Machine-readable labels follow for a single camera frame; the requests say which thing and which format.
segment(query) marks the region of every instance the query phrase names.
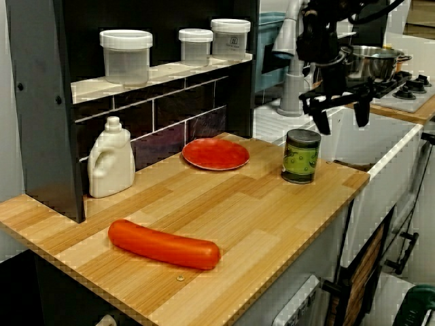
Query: cooking pot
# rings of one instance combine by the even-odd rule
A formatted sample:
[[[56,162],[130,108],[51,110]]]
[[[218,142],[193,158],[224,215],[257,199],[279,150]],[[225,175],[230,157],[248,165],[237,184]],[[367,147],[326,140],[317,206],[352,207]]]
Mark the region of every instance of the cooking pot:
[[[374,46],[342,47],[346,53],[347,78],[351,82],[367,82],[371,77],[375,83],[389,82],[396,72],[396,65],[412,59],[402,51]]]

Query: green container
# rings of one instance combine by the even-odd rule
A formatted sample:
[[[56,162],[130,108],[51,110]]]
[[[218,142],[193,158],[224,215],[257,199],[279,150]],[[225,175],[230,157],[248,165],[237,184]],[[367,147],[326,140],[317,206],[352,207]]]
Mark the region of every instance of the green container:
[[[287,133],[281,176],[292,183],[314,180],[321,136],[315,131],[293,129]]]

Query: plastic container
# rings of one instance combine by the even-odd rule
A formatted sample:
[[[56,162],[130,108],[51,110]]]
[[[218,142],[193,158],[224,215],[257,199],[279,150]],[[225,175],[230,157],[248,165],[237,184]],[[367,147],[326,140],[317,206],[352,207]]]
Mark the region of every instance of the plastic container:
[[[88,158],[89,194],[101,198],[127,189],[135,180],[130,132],[118,117],[108,117]]]
[[[271,55],[271,50],[278,32],[281,29],[285,18],[285,13],[281,12],[262,12],[258,23],[258,43],[256,60],[256,92],[273,87],[284,82],[285,73],[288,66],[270,71],[268,66],[275,66],[276,60]]]
[[[251,23],[240,19],[213,19],[213,57],[224,60],[243,60],[246,54],[247,34]]]
[[[186,66],[204,67],[209,65],[210,43],[213,32],[207,29],[182,29],[178,35],[181,41],[181,63]]]
[[[152,34],[119,29],[100,33],[104,49],[105,78],[122,85],[140,85],[148,81]]]

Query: faucet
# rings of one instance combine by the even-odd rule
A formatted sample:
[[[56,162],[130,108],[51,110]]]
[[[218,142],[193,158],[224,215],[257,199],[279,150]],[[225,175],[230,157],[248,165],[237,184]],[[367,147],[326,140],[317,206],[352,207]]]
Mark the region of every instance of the faucet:
[[[288,72],[285,74],[283,97],[278,108],[278,114],[287,117],[299,117],[303,114],[299,95],[308,92],[313,85],[315,65],[311,63],[310,73],[304,77],[302,70],[305,62],[299,60],[296,51],[296,38],[303,32],[300,12],[307,2],[307,0],[290,0],[283,25],[272,49],[275,56],[291,59]]]

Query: dark tile backsplash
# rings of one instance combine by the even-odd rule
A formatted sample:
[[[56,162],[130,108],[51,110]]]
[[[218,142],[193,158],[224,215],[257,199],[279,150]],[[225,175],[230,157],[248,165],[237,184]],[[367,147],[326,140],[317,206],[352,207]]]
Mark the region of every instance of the dark tile backsplash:
[[[215,108],[226,105],[228,102],[228,78],[216,81],[215,86]]]
[[[115,108],[124,107],[126,105],[134,104],[137,102],[145,101],[149,98],[161,96],[176,90],[182,90],[184,88],[184,78],[168,81],[163,84],[157,84],[140,88],[138,90],[131,90],[119,95],[115,95]]]
[[[137,138],[152,132],[152,103],[141,103],[123,110],[109,112],[76,124],[79,157],[89,155],[95,140],[104,130],[107,117],[120,118],[122,127],[130,131],[131,138]]]
[[[114,98],[108,96],[74,105],[76,120],[88,118],[76,123],[79,157],[89,155],[95,140],[104,130],[107,117],[111,115],[120,118],[123,127],[130,131],[131,139],[142,137],[131,142],[137,170],[179,153],[186,142],[224,132],[228,83],[227,78],[214,79],[227,75],[227,69],[218,69],[115,95]],[[127,105],[130,107],[90,117],[112,109],[112,99],[116,109]],[[89,191],[87,166],[87,160],[80,162],[85,194]]]
[[[132,141],[136,170],[141,170],[181,152],[184,147],[184,124],[182,122],[176,126]]]
[[[210,83],[156,99],[156,129],[211,110],[213,88],[214,83]]]
[[[226,129],[226,107],[194,117],[187,123],[187,143],[198,138],[217,136]]]
[[[102,112],[112,110],[112,96],[99,98],[98,100],[88,101],[83,103],[74,104],[74,120],[90,117]]]

